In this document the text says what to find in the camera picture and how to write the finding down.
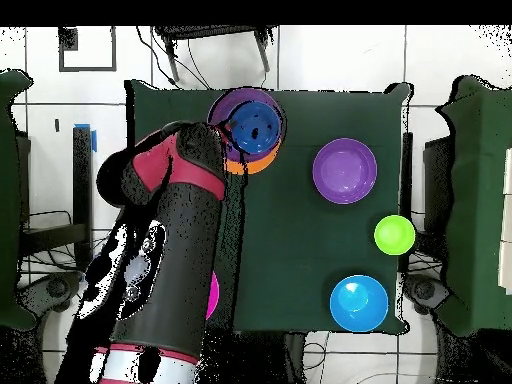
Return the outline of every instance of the black chair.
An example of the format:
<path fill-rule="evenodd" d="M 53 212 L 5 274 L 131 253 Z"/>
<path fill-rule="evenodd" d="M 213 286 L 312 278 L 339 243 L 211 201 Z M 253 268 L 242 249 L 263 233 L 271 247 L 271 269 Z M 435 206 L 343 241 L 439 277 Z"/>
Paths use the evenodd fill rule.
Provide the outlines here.
<path fill-rule="evenodd" d="M 268 36 L 271 34 L 272 28 L 277 25 L 178 25 L 178 26 L 156 26 L 155 32 L 159 35 L 164 44 L 165 51 L 171 65 L 171 72 L 174 81 L 179 81 L 178 70 L 174 60 L 174 47 L 178 40 L 190 40 L 193 38 L 211 37 L 214 35 L 236 34 L 240 32 L 254 32 L 254 38 L 258 45 L 261 60 L 265 68 L 265 72 L 270 71 L 268 59 L 265 49 L 268 45 Z"/>

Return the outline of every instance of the white tile floor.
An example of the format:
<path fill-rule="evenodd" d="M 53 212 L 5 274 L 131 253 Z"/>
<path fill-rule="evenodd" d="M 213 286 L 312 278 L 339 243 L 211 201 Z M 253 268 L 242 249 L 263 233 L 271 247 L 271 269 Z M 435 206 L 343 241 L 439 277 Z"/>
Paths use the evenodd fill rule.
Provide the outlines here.
<path fill-rule="evenodd" d="M 65 53 L 65 66 L 108 66 L 109 28 L 78 29 L 79 51 Z M 140 32 L 170 76 L 169 62 L 152 40 L 149 27 L 140 27 Z M 414 84 L 408 123 L 414 133 L 412 206 L 422 212 L 424 143 L 448 135 L 448 126 L 434 107 L 448 100 L 454 79 L 463 74 L 477 74 L 499 87 L 511 85 L 512 58 L 505 38 L 492 27 L 474 26 L 282 26 L 274 30 L 274 43 L 267 48 L 271 71 L 263 86 L 379 92 L 395 82 Z M 70 133 L 74 124 L 88 123 L 97 131 L 94 175 L 108 155 L 125 146 L 124 79 L 172 88 L 135 27 L 117 27 L 116 41 L 117 72 L 60 73 L 57 28 L 27 28 L 26 39 L 24 28 L 0 28 L 0 69 L 26 70 L 34 79 L 27 96 L 19 95 L 12 107 L 18 128 L 27 130 L 32 139 L 32 212 L 67 209 L 72 213 Z M 190 49 L 212 88 L 259 86 L 264 81 L 263 64 L 250 33 L 191 40 Z M 178 42 L 176 52 L 178 60 L 195 71 L 187 42 Z M 180 86 L 203 88 L 182 65 L 177 66 Z M 55 119 L 60 122 L 59 132 Z M 95 239 L 106 236 L 103 230 L 112 226 L 116 215 L 117 210 L 95 192 Z M 421 215 L 413 219 L 421 229 Z M 44 217 L 38 225 L 63 220 L 65 216 Z M 42 270 L 34 264 L 31 269 Z M 49 380 L 62 356 L 53 351 L 65 350 L 73 312 L 72 307 L 63 314 L 53 313 L 48 320 L 44 347 L 52 351 L 45 353 Z M 331 334 L 322 384 L 431 384 L 437 349 L 432 320 L 416 314 L 406 299 L 402 317 L 410 331 L 400 336 Z M 325 339 L 325 332 L 310 333 L 307 342 L 324 345 Z M 319 346 L 309 345 L 306 351 L 306 366 L 321 360 Z M 322 365 L 307 371 L 310 384 L 320 383 Z"/>

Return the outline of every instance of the orange bowl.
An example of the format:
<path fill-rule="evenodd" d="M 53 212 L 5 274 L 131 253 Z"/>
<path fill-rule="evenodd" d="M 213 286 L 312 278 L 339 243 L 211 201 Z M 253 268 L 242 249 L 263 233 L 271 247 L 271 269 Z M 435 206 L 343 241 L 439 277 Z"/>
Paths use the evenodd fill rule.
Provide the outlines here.
<path fill-rule="evenodd" d="M 281 140 L 278 141 L 276 146 L 264 158 L 254 162 L 246 163 L 245 166 L 247 166 L 247 173 L 256 174 L 260 171 L 263 171 L 267 166 L 269 166 L 274 161 L 280 146 Z M 232 160 L 226 159 L 225 168 L 226 171 L 231 172 L 232 174 L 244 175 L 244 165 L 239 162 L 234 162 Z"/>

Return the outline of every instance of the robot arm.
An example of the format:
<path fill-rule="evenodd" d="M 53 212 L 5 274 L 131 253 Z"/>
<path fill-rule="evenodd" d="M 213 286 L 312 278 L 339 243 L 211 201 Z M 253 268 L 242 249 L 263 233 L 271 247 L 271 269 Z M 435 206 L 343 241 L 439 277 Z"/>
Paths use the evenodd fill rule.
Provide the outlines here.
<path fill-rule="evenodd" d="M 93 384 L 102 356 L 99 384 L 193 384 L 224 197 L 222 144 L 206 124 L 169 124 L 110 175 L 126 203 L 87 270 L 55 384 Z"/>

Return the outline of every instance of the purple bowl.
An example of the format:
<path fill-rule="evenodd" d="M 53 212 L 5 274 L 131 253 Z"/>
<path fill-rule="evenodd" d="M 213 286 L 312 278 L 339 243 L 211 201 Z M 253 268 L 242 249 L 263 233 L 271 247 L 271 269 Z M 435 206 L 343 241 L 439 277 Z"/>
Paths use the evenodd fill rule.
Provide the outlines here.
<path fill-rule="evenodd" d="M 326 144 L 313 162 L 313 181 L 320 194 L 338 205 L 365 197 L 377 179 L 377 162 L 365 144 L 339 138 Z"/>
<path fill-rule="evenodd" d="M 208 112 L 208 124 L 217 125 L 220 122 L 225 121 L 229 118 L 229 115 L 237 106 L 248 101 L 262 102 L 269 105 L 270 107 L 273 107 L 275 110 L 277 110 L 281 120 L 283 119 L 283 114 L 279 108 L 279 105 L 265 90 L 244 87 L 228 91 L 215 101 L 215 103 L 210 108 L 210 111 Z M 281 128 L 279 128 L 277 139 L 279 140 L 280 137 Z M 272 149 L 267 152 L 253 155 L 244 154 L 244 159 L 246 162 L 255 162 L 257 160 L 263 159 L 269 154 L 270 151 L 272 151 Z M 226 156 L 232 161 L 240 162 L 240 152 L 231 145 L 229 145 L 226 149 Z"/>

